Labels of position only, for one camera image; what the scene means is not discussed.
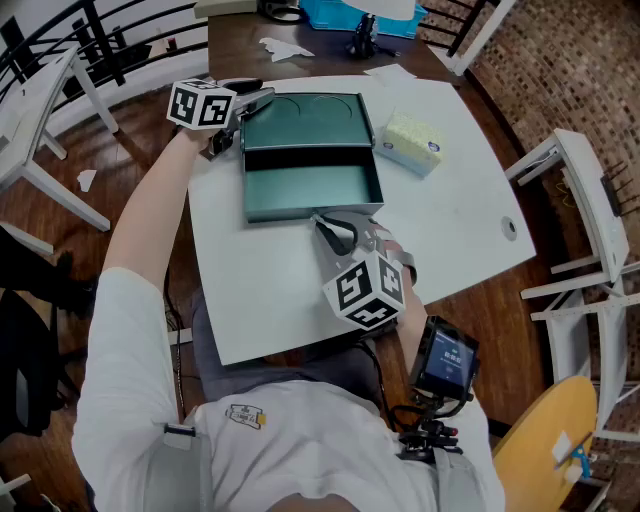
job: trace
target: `paper scrap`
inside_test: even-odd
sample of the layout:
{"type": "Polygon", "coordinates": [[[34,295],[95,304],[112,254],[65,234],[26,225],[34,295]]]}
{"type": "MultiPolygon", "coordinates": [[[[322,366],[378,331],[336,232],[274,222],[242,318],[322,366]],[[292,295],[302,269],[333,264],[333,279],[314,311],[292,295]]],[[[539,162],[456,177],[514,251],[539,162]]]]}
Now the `paper scrap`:
{"type": "Polygon", "coordinates": [[[89,188],[91,187],[91,183],[93,182],[93,178],[96,176],[95,169],[87,169],[86,171],[82,171],[78,174],[78,183],[80,183],[80,190],[83,192],[89,192],[89,188]]]}
{"type": "Polygon", "coordinates": [[[409,73],[400,64],[389,64],[388,66],[368,69],[365,73],[378,79],[385,87],[406,82],[407,80],[413,80],[416,77],[416,75],[409,73]]]}
{"type": "Polygon", "coordinates": [[[273,53],[271,56],[271,62],[278,62],[279,60],[288,59],[294,55],[304,55],[305,57],[314,57],[314,54],[309,50],[305,50],[302,46],[295,44],[285,43],[278,39],[271,37],[263,37],[260,42],[265,44],[265,50],[273,53]]]}
{"type": "Polygon", "coordinates": [[[556,444],[551,449],[551,453],[553,454],[553,458],[556,459],[556,462],[560,462],[567,456],[569,450],[571,450],[571,441],[567,433],[563,430],[556,444]]]}

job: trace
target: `black railing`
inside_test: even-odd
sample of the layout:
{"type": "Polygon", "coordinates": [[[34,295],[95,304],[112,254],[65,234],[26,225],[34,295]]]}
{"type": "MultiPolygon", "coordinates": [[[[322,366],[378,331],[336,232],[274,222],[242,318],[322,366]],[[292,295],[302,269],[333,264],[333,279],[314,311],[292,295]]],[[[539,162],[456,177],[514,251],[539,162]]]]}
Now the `black railing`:
{"type": "MultiPolygon", "coordinates": [[[[131,0],[130,2],[120,5],[99,16],[94,5],[94,0],[76,0],[76,2],[61,11],[58,15],[54,16],[30,36],[22,38],[22,34],[19,34],[20,41],[18,44],[10,46],[10,43],[7,41],[8,48],[0,55],[0,81],[7,76],[9,71],[12,71],[14,76],[0,90],[0,102],[4,100],[5,96],[16,81],[24,83],[30,76],[40,69],[41,59],[49,55],[64,52],[65,49],[60,47],[65,43],[80,43],[81,47],[78,49],[78,56],[81,59],[89,61],[87,72],[96,87],[99,87],[111,80],[115,80],[118,85],[122,85],[125,83],[124,75],[129,71],[143,67],[151,62],[189,51],[198,50],[207,46],[206,41],[204,41],[185,46],[177,50],[168,51],[167,53],[163,53],[152,58],[147,58],[148,51],[146,54],[144,53],[146,45],[149,43],[164,39],[168,36],[205,27],[207,25],[206,21],[193,23],[181,28],[159,33],[132,45],[127,45],[125,42],[124,33],[127,30],[164,16],[192,9],[195,2],[155,13],[151,16],[147,16],[146,18],[129,23],[123,27],[115,27],[108,34],[105,33],[102,25],[103,20],[144,1],[151,0],[131,0]],[[42,37],[62,21],[79,12],[84,13],[86,22],[83,19],[76,20],[73,23],[74,30],[70,34],[62,38],[55,39],[42,37]],[[42,50],[41,48],[43,45],[50,46],[42,50]]],[[[68,98],[65,102],[59,104],[56,109],[84,94],[80,88],[76,87],[75,89],[76,90],[72,91],[72,94],[68,94],[68,91],[65,89],[65,93],[67,93],[68,98]]]]}
{"type": "Polygon", "coordinates": [[[471,27],[473,26],[474,22],[478,18],[478,15],[480,14],[480,11],[482,11],[482,8],[486,5],[486,3],[489,2],[494,6],[497,6],[500,3],[500,0],[476,0],[476,3],[473,5],[469,5],[468,3],[462,2],[460,0],[447,0],[447,2],[462,7],[464,10],[469,11],[469,13],[465,17],[461,17],[449,12],[441,11],[439,9],[432,9],[428,5],[424,5],[424,7],[429,11],[429,16],[434,14],[436,16],[440,16],[448,20],[460,23],[461,25],[459,26],[459,29],[457,31],[439,27],[437,25],[430,25],[428,23],[420,23],[418,26],[424,29],[440,32],[441,34],[453,36],[454,39],[451,44],[445,44],[439,41],[427,41],[427,43],[432,46],[444,48],[445,50],[447,50],[447,55],[449,57],[452,57],[458,51],[458,48],[460,48],[462,41],[464,41],[465,37],[467,37],[469,30],[471,30],[471,27]]]}

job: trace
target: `gray pants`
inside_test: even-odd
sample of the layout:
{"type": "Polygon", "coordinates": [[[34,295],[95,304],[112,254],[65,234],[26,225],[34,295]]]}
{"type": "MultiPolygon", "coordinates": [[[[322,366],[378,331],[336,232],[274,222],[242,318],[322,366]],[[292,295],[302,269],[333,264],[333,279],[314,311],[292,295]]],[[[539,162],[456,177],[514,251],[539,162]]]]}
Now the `gray pants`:
{"type": "Polygon", "coordinates": [[[305,347],[304,362],[298,368],[273,366],[261,359],[223,366],[202,289],[194,294],[191,309],[193,349],[207,401],[214,402],[271,382],[309,380],[334,384],[379,406],[376,368],[362,349],[350,347],[352,339],[340,337],[305,347]]]}

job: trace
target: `small screen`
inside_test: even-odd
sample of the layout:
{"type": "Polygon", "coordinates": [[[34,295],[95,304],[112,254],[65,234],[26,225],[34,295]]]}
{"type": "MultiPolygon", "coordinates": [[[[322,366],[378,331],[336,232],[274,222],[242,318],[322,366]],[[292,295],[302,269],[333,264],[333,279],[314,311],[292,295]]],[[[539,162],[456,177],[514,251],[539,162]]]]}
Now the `small screen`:
{"type": "Polygon", "coordinates": [[[461,341],[436,331],[426,373],[464,388],[467,386],[472,362],[472,349],[461,341]]]}

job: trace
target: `white t-shirt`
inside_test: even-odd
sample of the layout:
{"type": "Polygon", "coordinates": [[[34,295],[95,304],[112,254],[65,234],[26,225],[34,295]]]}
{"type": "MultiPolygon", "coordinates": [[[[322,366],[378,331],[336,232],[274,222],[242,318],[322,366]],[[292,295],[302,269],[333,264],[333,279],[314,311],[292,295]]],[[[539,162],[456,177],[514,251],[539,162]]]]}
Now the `white t-shirt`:
{"type": "MultiPolygon", "coordinates": [[[[177,421],[162,296],[133,272],[107,270],[72,440],[100,512],[143,510],[158,424],[177,421]]],[[[480,405],[446,423],[479,471],[486,510],[504,510],[480,405]]],[[[376,407],[331,384],[290,381],[228,396],[201,406],[196,425],[211,439],[216,510],[263,512],[296,493],[336,494],[361,512],[437,510],[435,470],[398,459],[397,434],[376,407]]]]}

